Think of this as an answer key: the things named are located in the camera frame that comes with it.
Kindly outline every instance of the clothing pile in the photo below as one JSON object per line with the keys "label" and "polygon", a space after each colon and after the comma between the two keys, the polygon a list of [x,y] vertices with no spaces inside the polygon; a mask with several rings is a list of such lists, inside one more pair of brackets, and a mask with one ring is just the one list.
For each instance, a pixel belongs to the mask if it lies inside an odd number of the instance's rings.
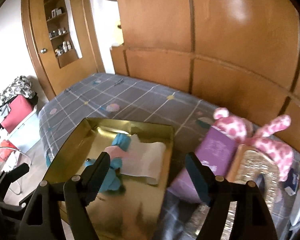
{"label": "clothing pile", "polygon": [[32,90],[32,83],[25,76],[17,77],[0,93],[0,129],[5,128],[11,133],[37,103],[38,96]]}

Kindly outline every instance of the small bottle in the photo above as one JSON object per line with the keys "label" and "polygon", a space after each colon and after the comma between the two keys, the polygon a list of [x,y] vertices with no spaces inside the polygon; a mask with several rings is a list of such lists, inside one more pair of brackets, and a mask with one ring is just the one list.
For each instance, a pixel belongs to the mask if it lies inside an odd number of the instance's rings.
{"label": "small bottle", "polygon": [[62,48],[64,52],[68,51],[67,43],[65,41],[62,43]]}
{"label": "small bottle", "polygon": [[70,44],[70,41],[67,41],[67,46],[68,46],[68,50],[71,50],[71,44]]}

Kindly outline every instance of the purple box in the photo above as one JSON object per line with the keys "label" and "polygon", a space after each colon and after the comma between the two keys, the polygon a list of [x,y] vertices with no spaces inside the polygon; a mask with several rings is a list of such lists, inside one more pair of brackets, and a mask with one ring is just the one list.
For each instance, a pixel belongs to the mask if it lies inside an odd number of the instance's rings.
{"label": "purple box", "polygon": [[[212,126],[205,139],[195,150],[195,155],[215,175],[226,176],[237,148],[238,144],[236,141],[229,138],[217,127]],[[168,190],[187,202],[201,202],[185,168],[174,179]]]}

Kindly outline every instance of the white wall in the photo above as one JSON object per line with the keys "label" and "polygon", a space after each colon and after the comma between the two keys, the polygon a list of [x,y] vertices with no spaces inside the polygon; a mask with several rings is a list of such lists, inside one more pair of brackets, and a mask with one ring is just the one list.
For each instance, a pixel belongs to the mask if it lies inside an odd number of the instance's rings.
{"label": "white wall", "polygon": [[[110,47],[115,43],[115,22],[119,19],[117,2],[90,0],[102,60],[107,73],[114,73]],[[37,80],[26,47],[22,22],[21,0],[6,0],[0,8],[0,92],[17,76],[31,79],[39,96],[39,108],[47,98]]]}
{"label": "white wall", "polygon": [[99,49],[105,70],[114,74],[110,54],[111,45],[116,43],[114,31],[119,17],[117,2],[108,0],[90,0],[93,22],[98,38]]}
{"label": "white wall", "polygon": [[77,31],[75,30],[74,20],[72,16],[72,8],[71,8],[70,0],[65,0],[65,4],[66,4],[67,15],[68,15],[68,24],[69,24],[68,31],[73,45],[72,49],[75,50],[78,58],[82,58],[82,52],[78,41]]}
{"label": "white wall", "polygon": [[21,23],[21,0],[6,0],[0,8],[0,92],[17,76],[30,76],[41,105],[47,98],[37,81]]}

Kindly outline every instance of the red object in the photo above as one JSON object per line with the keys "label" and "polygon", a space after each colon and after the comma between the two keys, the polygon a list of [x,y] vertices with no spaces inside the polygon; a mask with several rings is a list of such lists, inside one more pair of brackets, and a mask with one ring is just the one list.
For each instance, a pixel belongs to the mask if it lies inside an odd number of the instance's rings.
{"label": "red object", "polygon": [[[0,147],[11,147],[18,150],[17,147],[15,147],[10,141],[3,140],[0,143]],[[0,149],[0,162],[6,162],[10,156],[10,154],[14,152],[14,150],[11,149]]]}
{"label": "red object", "polygon": [[8,133],[11,133],[33,111],[33,107],[22,95],[18,95],[9,106],[11,111],[1,125]]}

